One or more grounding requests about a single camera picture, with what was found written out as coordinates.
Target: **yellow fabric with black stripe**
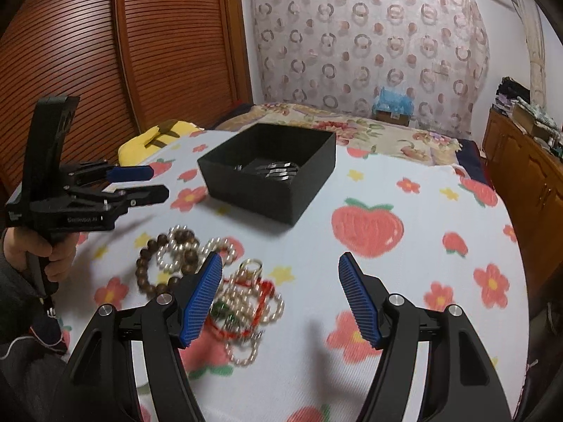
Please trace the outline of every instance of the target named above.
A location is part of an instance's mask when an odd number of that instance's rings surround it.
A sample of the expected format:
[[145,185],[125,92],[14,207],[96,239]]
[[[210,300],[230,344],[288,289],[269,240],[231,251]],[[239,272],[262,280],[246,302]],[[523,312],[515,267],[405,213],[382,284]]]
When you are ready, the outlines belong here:
[[181,120],[154,126],[142,135],[130,139],[119,148],[117,151],[119,164],[121,166],[138,165],[161,148],[178,141],[180,136],[190,135],[202,130],[193,123]]

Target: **table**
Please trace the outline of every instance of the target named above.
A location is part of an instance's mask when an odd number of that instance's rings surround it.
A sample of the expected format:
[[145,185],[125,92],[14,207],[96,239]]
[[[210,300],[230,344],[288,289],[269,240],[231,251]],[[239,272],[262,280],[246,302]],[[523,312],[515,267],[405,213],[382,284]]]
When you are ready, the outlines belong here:
[[[159,151],[147,161],[155,169],[150,183],[165,184],[169,200],[131,209],[112,232],[81,237],[75,270],[55,297],[70,349],[100,304],[126,309],[146,303],[134,275],[140,248],[149,237],[186,224],[202,243],[232,237],[244,258],[261,259],[286,304],[246,369],[230,365],[222,344],[205,331],[182,353],[208,422],[355,420],[379,354],[359,337],[339,283],[338,260],[348,249],[366,274],[416,306],[443,309],[452,300],[462,306],[514,412],[526,367],[526,283],[510,219],[493,191],[461,179],[451,166],[359,158],[337,147],[333,174],[289,228],[205,194],[197,158],[231,136],[198,133]],[[358,214],[347,199],[384,208]],[[151,265],[150,280],[159,280]],[[145,422],[154,422],[139,343],[133,351]],[[427,351],[427,344],[419,345],[405,421],[418,416]]]

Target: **open black box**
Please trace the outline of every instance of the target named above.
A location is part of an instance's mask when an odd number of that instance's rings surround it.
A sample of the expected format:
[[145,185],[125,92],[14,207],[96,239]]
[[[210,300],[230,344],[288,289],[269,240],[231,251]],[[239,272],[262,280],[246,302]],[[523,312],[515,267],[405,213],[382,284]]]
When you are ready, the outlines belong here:
[[[254,172],[258,165],[281,161],[300,167],[291,180]],[[335,164],[334,133],[270,123],[253,125],[198,160],[213,198],[290,225],[299,220]]]

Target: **human hand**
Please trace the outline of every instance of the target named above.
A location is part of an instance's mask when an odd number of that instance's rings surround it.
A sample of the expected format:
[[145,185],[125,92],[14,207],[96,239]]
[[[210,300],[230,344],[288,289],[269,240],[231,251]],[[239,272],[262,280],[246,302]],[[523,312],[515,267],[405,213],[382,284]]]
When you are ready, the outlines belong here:
[[51,282],[61,282],[69,275],[79,235],[68,234],[63,241],[51,246],[45,238],[29,228],[9,228],[4,236],[4,256],[20,272],[27,267],[26,252],[38,257],[49,257],[51,263],[46,266],[45,275]]

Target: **finger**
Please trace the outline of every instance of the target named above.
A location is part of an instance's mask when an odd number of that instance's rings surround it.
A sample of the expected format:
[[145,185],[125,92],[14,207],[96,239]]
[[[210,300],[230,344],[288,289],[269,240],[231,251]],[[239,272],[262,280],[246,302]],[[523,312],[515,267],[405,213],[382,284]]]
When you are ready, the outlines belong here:
[[30,252],[38,257],[49,257],[53,247],[37,232],[24,226],[17,226],[13,230],[13,244],[21,252]]
[[62,260],[52,262],[45,268],[45,275],[51,282],[60,282],[67,278],[70,273],[72,261],[74,260],[74,255],[76,254],[76,248],[71,253],[71,255],[65,257]]
[[79,236],[80,234],[78,233],[72,233],[67,235],[63,241],[55,244],[53,252],[49,256],[49,260],[55,262],[68,257],[72,253],[72,250],[76,249]]

